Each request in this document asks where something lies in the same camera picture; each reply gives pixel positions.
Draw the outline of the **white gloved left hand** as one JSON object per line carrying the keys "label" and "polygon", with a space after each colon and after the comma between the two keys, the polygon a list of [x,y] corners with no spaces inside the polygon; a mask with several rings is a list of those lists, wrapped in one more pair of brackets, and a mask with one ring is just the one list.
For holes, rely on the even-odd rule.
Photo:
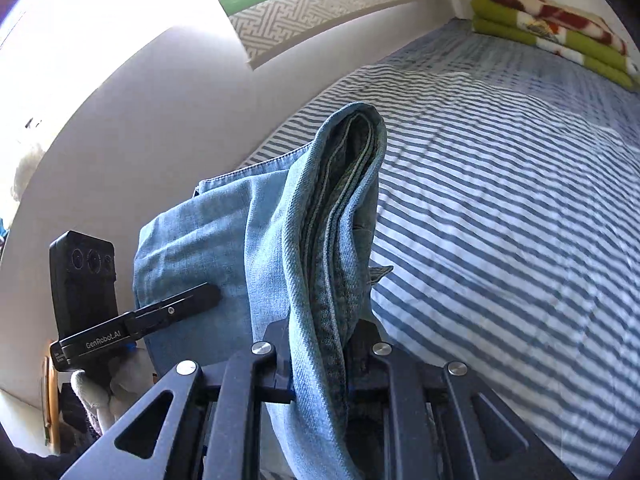
{"label": "white gloved left hand", "polygon": [[70,386],[90,426],[102,436],[154,386],[154,376],[149,353],[145,348],[134,347],[108,362],[105,379],[76,370],[70,376]]}

